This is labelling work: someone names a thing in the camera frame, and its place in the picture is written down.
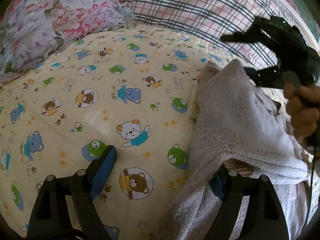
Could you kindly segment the person's right hand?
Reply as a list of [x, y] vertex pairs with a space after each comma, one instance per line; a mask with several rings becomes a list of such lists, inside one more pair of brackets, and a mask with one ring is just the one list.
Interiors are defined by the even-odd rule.
[[284, 97], [288, 100], [286, 112], [291, 116], [293, 135], [300, 146], [307, 150], [308, 143], [306, 138], [316, 131], [317, 121], [319, 120], [319, 110], [317, 108], [307, 108], [303, 106], [292, 84], [285, 84]]

